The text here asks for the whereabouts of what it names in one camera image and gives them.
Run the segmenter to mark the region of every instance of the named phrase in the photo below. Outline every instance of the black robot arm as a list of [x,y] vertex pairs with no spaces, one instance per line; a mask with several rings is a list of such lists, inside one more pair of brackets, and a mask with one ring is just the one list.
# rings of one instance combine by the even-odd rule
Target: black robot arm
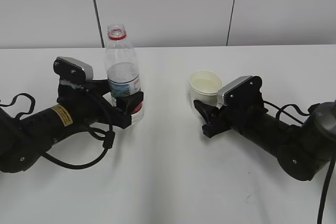
[[233,129],[273,155],[293,178],[311,180],[330,161],[336,141],[336,106],[315,104],[302,126],[288,125],[267,114],[261,78],[240,77],[219,90],[220,108],[194,101],[204,118],[203,133],[212,137]]
[[[31,100],[28,113],[19,113],[10,117],[0,109],[0,170],[15,173],[30,168],[40,156],[65,168],[83,169],[101,160],[114,140],[113,126],[122,129],[132,123],[133,111],[142,101],[143,93],[118,98],[117,107],[103,98],[110,91],[107,80],[92,80],[93,69],[90,65],[67,57],[58,57],[54,62],[54,71],[60,76],[58,87],[58,104],[30,115],[24,119],[24,114],[31,114],[35,99],[28,94],[14,97],[10,106],[20,95]],[[107,132],[90,127],[99,122],[109,125]],[[103,152],[85,165],[70,165],[59,161],[46,152],[65,138],[78,132],[89,132],[96,139],[103,141]]]

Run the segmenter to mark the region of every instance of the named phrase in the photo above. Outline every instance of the white table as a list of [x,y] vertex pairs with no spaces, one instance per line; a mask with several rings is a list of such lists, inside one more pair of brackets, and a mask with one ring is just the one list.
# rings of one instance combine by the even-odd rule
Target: white table
[[[315,223],[326,169],[311,182],[288,176],[276,159],[233,131],[211,141],[187,99],[187,79],[209,69],[228,83],[259,75],[265,100],[309,105],[336,98],[336,46],[138,48],[143,120],[117,130],[112,150],[87,170],[67,170],[40,158],[26,172],[0,173],[0,223],[204,224]],[[0,50],[0,99],[32,94],[36,111],[56,102],[57,56],[75,57],[105,78],[104,49]],[[26,110],[20,99],[7,109]],[[291,122],[285,116],[284,121]],[[82,164],[101,142],[81,133],[50,153]],[[335,223],[336,179],[324,222]]]

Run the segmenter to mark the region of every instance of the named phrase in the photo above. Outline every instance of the cable connector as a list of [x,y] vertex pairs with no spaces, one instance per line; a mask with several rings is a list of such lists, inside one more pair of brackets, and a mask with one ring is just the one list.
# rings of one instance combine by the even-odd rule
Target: cable connector
[[111,149],[113,142],[114,142],[114,137],[116,136],[116,133],[114,131],[107,131],[105,135],[105,139],[103,142],[103,148],[104,149]]

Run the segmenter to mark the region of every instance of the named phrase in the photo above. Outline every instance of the plastic water bottle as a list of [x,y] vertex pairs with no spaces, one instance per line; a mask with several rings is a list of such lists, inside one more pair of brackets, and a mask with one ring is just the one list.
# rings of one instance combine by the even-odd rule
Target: plastic water bottle
[[[109,79],[112,105],[117,97],[132,95],[141,90],[138,60],[133,46],[127,40],[123,25],[108,26],[104,64]],[[143,117],[142,103],[132,112],[132,124]]]

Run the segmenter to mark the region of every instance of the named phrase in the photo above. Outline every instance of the yellow warning label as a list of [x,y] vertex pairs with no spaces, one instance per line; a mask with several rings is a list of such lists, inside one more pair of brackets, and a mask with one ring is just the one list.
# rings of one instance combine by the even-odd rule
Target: yellow warning label
[[58,114],[59,118],[61,118],[64,127],[69,126],[73,123],[69,112],[62,105],[55,105],[51,107],[51,109]]

